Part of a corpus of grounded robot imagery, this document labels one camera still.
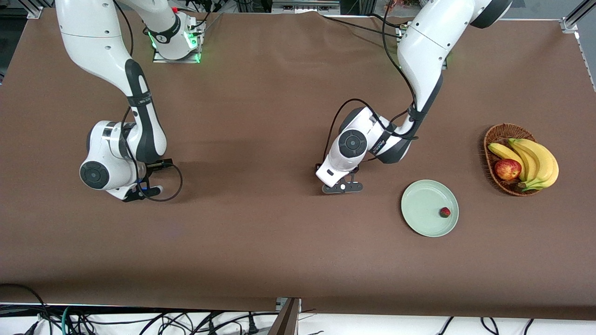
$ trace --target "wire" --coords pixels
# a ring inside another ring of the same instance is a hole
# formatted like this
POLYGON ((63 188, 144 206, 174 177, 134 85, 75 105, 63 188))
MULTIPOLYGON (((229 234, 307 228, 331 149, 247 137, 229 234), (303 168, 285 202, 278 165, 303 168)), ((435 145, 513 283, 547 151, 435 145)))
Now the wire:
MULTIPOLYGON (((278 312, 262 312, 262 313, 252 313, 252 315, 253 315, 254 317, 257 317, 257 316, 259 316, 259 315, 278 315, 278 314, 279 314, 278 312)), ((206 329, 206 330, 199 330, 198 332, 208 331, 207 335, 214 335, 214 334, 215 334, 215 332, 216 332, 218 329, 220 329, 220 328, 222 328, 222 327, 225 327, 225 326, 227 326, 227 325, 228 325, 228 324, 230 324, 230 323, 234 323, 235 321, 238 321, 238 320, 241 320, 241 319, 245 319, 245 318, 248 318, 248 317, 249 317, 248 315, 245 315, 245 316, 243 316, 243 317, 237 317, 237 318, 235 318, 235 319, 233 319, 233 320, 229 320, 229 321, 223 322, 222 324, 219 324, 219 325, 217 325, 217 326, 216 326, 214 329, 212 329, 212 330, 206 329)))
POLYGON ((207 18, 209 17, 209 14, 211 14, 211 12, 207 12, 205 18, 201 22, 195 24, 194 26, 190 26, 190 29, 195 29, 196 27, 199 27, 201 24, 205 23, 205 21, 207 21, 207 18))
MULTIPOLYGON (((360 103, 363 103, 366 107, 368 107, 368 109, 370 109, 371 112, 372 112, 372 116, 375 118, 375 120, 378 122, 378 124, 381 126, 381 128, 383 128, 384 131, 387 131, 387 128, 385 127, 385 125, 383 124, 383 122, 381 122, 381 119, 379 119, 378 114, 374 111, 374 109, 366 101, 364 101, 362 99, 358 99, 358 98, 349 99, 345 103, 343 103, 341 107, 339 107, 339 109, 337 110, 337 113, 333 117, 333 121, 331 122, 331 127, 329 128, 329 135, 327 135, 327 143, 325 144, 325 150, 323 151, 323 160, 322 160, 322 162, 325 161, 325 156, 327 155, 327 149, 329 148, 329 140, 331 139, 331 133, 333 131, 333 126, 335 125, 335 122, 337 120, 337 116, 342 111, 343 107, 345 107, 348 103, 350 103, 352 101, 358 101, 360 103)), ((396 115, 394 118, 391 119, 390 123, 393 122, 398 117, 404 115, 407 112, 408 111, 406 110, 406 111, 404 111, 402 113, 399 113, 398 115, 396 115)), ((404 135, 396 134, 393 131, 391 132, 391 136, 395 136, 395 137, 407 139, 407 140, 410 140, 410 141, 415 140, 415 139, 418 139, 418 137, 416 137, 416 136, 414 136, 414 137, 404 136, 404 135)))
POLYGON ((191 1, 191 3, 193 4, 193 7, 194 7, 194 9, 195 9, 195 10, 197 11, 197 13, 198 13, 197 4, 195 4, 195 3, 194 3, 194 1, 191 1))
POLYGON ((533 322, 534 322, 534 319, 530 319, 530 321, 527 322, 526 328, 523 329, 523 335, 527 335, 527 330, 530 328, 530 326, 532 325, 533 322))
POLYGON ((66 315, 68 314, 69 309, 70 306, 67 306, 62 313, 62 335, 66 335, 66 315))
POLYGON ((242 329, 242 325, 240 324, 240 322, 234 321, 233 323, 237 324, 240 327, 240 335, 243 335, 244 330, 242 329))
POLYGON ((368 30, 369 32, 374 32, 374 33, 382 34, 382 35, 385 35, 385 36, 391 36, 391 37, 399 38, 398 35, 386 33, 385 30, 375 30, 375 29, 371 29, 371 28, 368 28, 368 27, 358 26, 357 24, 353 24, 353 23, 346 22, 346 21, 341 21, 341 20, 338 20, 338 19, 336 19, 334 17, 329 17, 329 16, 323 16, 323 17, 326 18, 327 20, 331 20, 331 21, 335 21, 335 22, 347 24, 348 26, 352 26, 352 27, 356 27, 356 28, 368 30))
POLYGON ((139 323, 139 322, 147 322, 147 321, 151 321, 153 319, 143 319, 143 320, 135 320, 135 321, 119 321, 119 322, 99 322, 99 321, 91 321, 89 319, 87 319, 87 322, 89 322, 90 324, 102 324, 102 325, 116 325, 116 324, 133 324, 133 323, 139 323))
POLYGON ((484 318, 480 318, 480 322, 482 323, 482 327, 484 327, 489 333, 493 335, 499 335, 499 328, 496 326, 495 319, 489 318, 492 322, 492 325, 495 326, 495 330, 491 330, 484 322, 484 318))
POLYGON ((375 13, 367 14, 367 16, 376 17, 377 19, 385 22, 388 26, 393 27, 393 28, 399 28, 401 26, 401 24, 399 24, 399 23, 398 24, 395 24, 395 23, 387 22, 385 19, 383 19, 383 17, 381 15, 378 15, 378 14, 375 14, 375 13))
POLYGON ((126 21, 126 25, 128 26, 128 32, 131 34, 131 50, 128 53, 132 57, 132 51, 134 51, 134 49, 135 49, 135 39, 132 37, 131 23, 128 22, 128 18, 126 17, 126 14, 124 14, 124 11, 122 10, 122 8, 120 8, 120 5, 116 2, 116 0, 113 0, 113 1, 114 1, 114 5, 116 5, 116 7, 118 7, 118 10, 122 14, 122 16, 124 16, 124 21, 126 21))
MULTIPOLYGON (((35 298, 41 304, 41 307, 44 310, 45 316, 48 318, 48 320, 50 319, 50 314, 48 312, 48 308, 46 307, 46 304, 41 299, 41 297, 39 296, 39 294, 37 294, 37 292, 35 292, 33 289, 31 289, 30 287, 25 286, 25 285, 14 284, 14 283, 0 283, 0 287, 2 287, 2 286, 4 286, 4 287, 16 287, 18 289, 27 290, 29 293, 33 294, 35 296, 35 298)), ((50 333, 50 335, 54 334, 54 330, 53 329, 54 328, 52 327, 52 324, 51 324, 51 321, 50 321, 50 325, 49 325, 49 333, 50 333)))
POLYGON ((193 329, 194 329, 194 327, 193 327, 193 326, 191 326, 191 328, 188 328, 188 327, 187 327, 185 324, 183 324, 183 323, 181 323, 181 322, 179 322, 179 321, 176 321, 177 319, 181 318, 181 317, 182 317, 182 316, 184 316, 184 315, 186 315, 186 317, 187 317, 187 318, 188 318, 188 319, 191 321, 191 324, 192 324, 192 320, 191 320, 191 318, 190 318, 190 317, 188 317, 188 314, 187 314, 187 313, 181 313, 180 315, 178 315, 178 316, 177 316, 177 317, 175 317, 175 318, 169 318, 169 317, 166 317, 166 316, 164 316, 164 317, 162 318, 162 325, 160 326, 160 330, 158 331, 158 333, 157 333, 157 334, 158 334, 158 335, 161 335, 161 334, 163 334, 163 332, 165 331, 165 329, 166 329, 168 326, 170 326, 170 325, 172 325, 172 326, 174 326, 174 327, 178 327, 179 329, 182 329, 182 330, 184 331, 184 334, 186 334, 186 331, 187 331, 187 330, 188 330, 188 331, 193 331, 193 329), (164 323, 164 322, 163 322, 163 319, 169 320, 169 322, 166 324, 166 323, 164 323))
POLYGON ((209 331, 209 329, 206 330, 201 330, 200 328, 204 325, 206 325, 207 323, 209 323, 209 321, 212 321, 214 317, 218 316, 222 314, 222 312, 211 312, 209 313, 208 316, 206 316, 205 318, 203 318, 201 320, 201 322, 198 323, 197 328, 193 329, 193 331, 190 332, 190 335, 195 335, 196 333, 199 332, 204 332, 204 331, 209 331))
MULTIPOLYGON (((128 113, 131 111, 131 107, 129 106, 128 109, 126 109, 126 113, 124 113, 124 117, 122 117, 122 122, 120 123, 120 129, 124 130, 124 122, 126 121, 126 117, 128 116, 128 113)), ((145 198, 151 200, 151 201, 156 201, 156 202, 166 202, 166 201, 170 201, 171 199, 175 198, 180 191, 182 191, 182 184, 184 183, 184 179, 182 178, 182 171, 180 171, 180 169, 174 165, 174 164, 170 164, 170 163, 164 163, 164 166, 171 166, 174 169, 176 169, 176 171, 178 172, 178 175, 180 176, 180 186, 178 187, 178 190, 176 191, 176 193, 174 193, 173 196, 169 197, 169 198, 165 198, 165 199, 154 199, 148 195, 146 195, 145 191, 143 190, 143 187, 141 186, 141 181, 139 180, 139 167, 136 163, 136 159, 132 154, 131 148, 128 145, 128 141, 126 139, 124 139, 124 145, 126 147, 126 151, 128 152, 128 155, 130 156, 132 163, 135 165, 135 175, 136 175, 136 185, 137 188, 139 189, 139 191, 141 192, 141 194, 143 196, 145 196, 145 198)))
POLYGON ((143 333, 145 333, 147 331, 147 329, 149 329, 149 327, 151 327, 152 324, 154 324, 157 320, 161 319, 164 315, 166 315, 167 313, 161 313, 160 315, 154 317, 153 319, 151 319, 149 321, 149 323, 147 323, 145 325, 145 327, 143 327, 143 329, 141 330, 141 332, 139 333, 139 335, 143 335, 143 333))
POLYGON ((453 318, 454 317, 449 317, 447 319, 447 322, 445 322, 445 325, 443 326, 443 329, 437 335, 444 335, 445 334, 445 331, 447 330, 447 327, 449 327, 449 324, 451 323, 451 321, 453 321, 453 318))
MULTIPOLYGON (((385 31, 385 25, 387 24, 387 15, 389 14, 389 8, 390 7, 387 6, 387 9, 385 10, 385 15, 383 16, 383 24, 381 25, 382 32, 385 31)), ((410 93, 412 94, 412 105, 414 106, 414 109, 418 110, 417 104, 416 104, 416 93, 414 93, 414 89, 412 88, 412 85, 410 84, 406 75, 403 73, 402 69, 399 67, 399 65, 397 65, 395 63, 395 61, 393 60, 393 57, 391 57, 391 54, 389 53, 389 48, 387 47, 387 41, 385 40, 385 36, 382 36, 382 38, 383 38, 383 48, 385 49, 385 53, 387 54, 387 57, 391 61, 391 64, 393 64, 393 66, 395 66, 395 69, 397 69, 399 74, 402 75, 403 79, 408 84, 408 88, 410 90, 410 93)))
POLYGON ((191 319, 191 318, 188 316, 188 313, 184 313, 184 315, 185 315, 185 316, 186 316, 186 318, 188 319, 188 322, 190 322, 190 327, 191 327, 192 329, 194 329, 193 319, 191 319))
POLYGON ((356 4, 359 2, 360 2, 360 0, 354 1, 354 4, 350 7, 350 9, 347 10, 346 15, 349 15, 350 12, 352 11, 352 9, 354 9, 354 7, 356 7, 356 4))

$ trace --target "banana bunch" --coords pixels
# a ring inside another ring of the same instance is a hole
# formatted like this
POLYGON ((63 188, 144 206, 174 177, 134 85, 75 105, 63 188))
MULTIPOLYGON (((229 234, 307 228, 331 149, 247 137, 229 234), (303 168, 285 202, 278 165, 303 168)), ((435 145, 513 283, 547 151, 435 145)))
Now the banana bunch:
POLYGON ((521 183, 518 186, 522 191, 541 190, 555 183, 558 164, 548 149, 529 139, 510 138, 509 145, 513 150, 499 143, 491 143, 488 148, 502 159, 513 159, 520 163, 521 183))

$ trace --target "wicker basket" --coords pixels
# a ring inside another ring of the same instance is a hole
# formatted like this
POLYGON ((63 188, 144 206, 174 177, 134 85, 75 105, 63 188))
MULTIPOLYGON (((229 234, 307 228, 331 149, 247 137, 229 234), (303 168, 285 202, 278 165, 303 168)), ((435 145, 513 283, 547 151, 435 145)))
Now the wicker basket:
POLYGON ((499 178, 495 173, 495 163, 497 163, 501 158, 495 155, 488 149, 488 145, 490 143, 500 143, 509 149, 511 146, 507 141, 509 138, 526 138, 531 141, 536 142, 536 139, 529 131, 525 130, 524 128, 514 125, 512 123, 502 123, 500 125, 496 125, 491 127, 484 137, 483 148, 486 157, 486 164, 485 164, 485 172, 491 175, 492 180, 500 187, 503 191, 507 194, 517 197, 525 197, 531 196, 532 194, 536 194, 539 190, 528 190, 522 192, 517 186, 519 183, 519 179, 514 179, 512 181, 505 181, 499 178))

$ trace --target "plate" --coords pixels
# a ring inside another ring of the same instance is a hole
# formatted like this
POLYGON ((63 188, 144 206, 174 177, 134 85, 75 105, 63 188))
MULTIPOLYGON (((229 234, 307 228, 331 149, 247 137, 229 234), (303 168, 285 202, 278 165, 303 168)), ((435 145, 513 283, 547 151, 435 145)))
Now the plate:
POLYGON ((428 237, 441 237, 455 227, 460 208, 447 186, 425 179, 413 182, 403 192, 402 214, 415 232, 428 237), (448 218, 439 215, 443 207, 451 211, 448 218))

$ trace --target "red apple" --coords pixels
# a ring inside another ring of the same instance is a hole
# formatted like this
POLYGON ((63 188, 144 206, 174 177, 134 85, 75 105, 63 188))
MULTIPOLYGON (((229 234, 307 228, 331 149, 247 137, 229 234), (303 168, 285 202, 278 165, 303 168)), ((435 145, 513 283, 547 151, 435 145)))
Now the red apple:
POLYGON ((503 180, 514 180, 522 172, 522 165, 513 159, 502 159, 495 164, 495 172, 503 180))

